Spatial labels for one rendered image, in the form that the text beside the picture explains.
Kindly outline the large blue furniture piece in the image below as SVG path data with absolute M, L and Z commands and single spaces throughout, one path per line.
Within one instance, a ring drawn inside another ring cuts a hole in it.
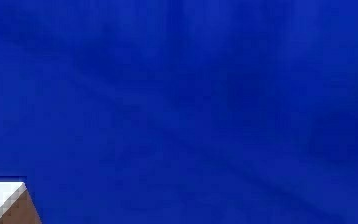
M 358 224 L 358 0 L 0 0 L 0 179 L 43 224 Z

